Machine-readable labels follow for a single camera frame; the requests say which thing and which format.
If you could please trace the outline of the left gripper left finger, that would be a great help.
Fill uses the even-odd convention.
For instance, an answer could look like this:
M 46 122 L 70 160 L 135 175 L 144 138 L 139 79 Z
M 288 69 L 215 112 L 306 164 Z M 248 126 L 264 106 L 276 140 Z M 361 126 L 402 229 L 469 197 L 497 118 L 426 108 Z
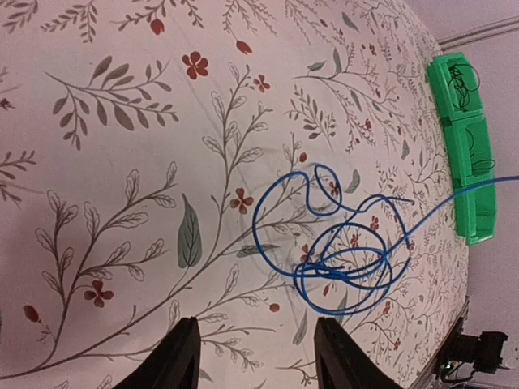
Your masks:
M 201 337 L 196 318 L 181 318 L 144 362 L 114 389 L 196 389 Z

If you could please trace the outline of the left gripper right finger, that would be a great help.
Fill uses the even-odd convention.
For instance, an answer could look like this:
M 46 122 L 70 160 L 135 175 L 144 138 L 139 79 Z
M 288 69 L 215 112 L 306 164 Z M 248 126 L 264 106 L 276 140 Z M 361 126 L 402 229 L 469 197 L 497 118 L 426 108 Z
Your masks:
M 318 318 L 314 349 L 319 389 L 401 389 L 334 318 Z

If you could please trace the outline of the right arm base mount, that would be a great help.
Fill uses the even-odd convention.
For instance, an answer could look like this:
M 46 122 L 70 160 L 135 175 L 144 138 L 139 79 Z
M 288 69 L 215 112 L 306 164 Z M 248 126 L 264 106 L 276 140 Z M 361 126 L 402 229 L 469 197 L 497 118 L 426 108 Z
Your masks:
M 476 373 L 495 374 L 518 365 L 518 343 L 502 331 L 483 331 L 480 335 L 464 333 L 470 298 L 466 297 L 461 313 L 441 344 L 433 374 L 446 384 L 471 381 Z

